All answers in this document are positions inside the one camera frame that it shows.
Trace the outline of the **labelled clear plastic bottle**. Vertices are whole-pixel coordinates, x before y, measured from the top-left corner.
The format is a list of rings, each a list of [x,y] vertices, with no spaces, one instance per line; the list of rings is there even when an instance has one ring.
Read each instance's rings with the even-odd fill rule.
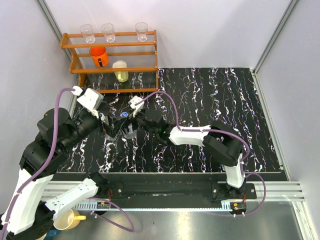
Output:
[[[129,119],[129,114],[127,112],[122,112],[120,114],[121,117],[125,118],[125,122],[123,123],[121,129],[123,131],[123,135],[126,139],[133,139],[137,136],[137,130],[134,129],[132,120]]]

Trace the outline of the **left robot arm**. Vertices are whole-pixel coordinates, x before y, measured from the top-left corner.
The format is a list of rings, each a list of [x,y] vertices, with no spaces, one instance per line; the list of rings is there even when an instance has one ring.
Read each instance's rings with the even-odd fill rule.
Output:
[[[114,138],[122,121],[87,110],[72,119],[64,108],[53,108],[37,123],[39,133],[24,150],[15,194],[1,214],[1,239],[36,240],[46,234],[54,221],[76,204],[91,197],[108,195],[109,181],[98,172],[90,173],[79,185],[51,200],[42,201],[43,192],[68,159],[73,147],[95,130]]]

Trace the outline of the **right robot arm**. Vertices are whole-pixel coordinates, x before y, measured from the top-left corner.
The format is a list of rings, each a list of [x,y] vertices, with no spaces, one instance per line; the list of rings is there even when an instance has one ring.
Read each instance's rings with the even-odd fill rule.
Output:
[[[149,132],[165,145],[192,145],[202,147],[215,161],[224,167],[226,190],[232,198],[245,194],[246,177],[242,167],[248,155],[248,144],[236,132],[219,121],[201,127],[182,127],[168,123],[159,113],[148,114],[145,110],[117,117],[112,124],[116,131],[127,136],[137,129]]]

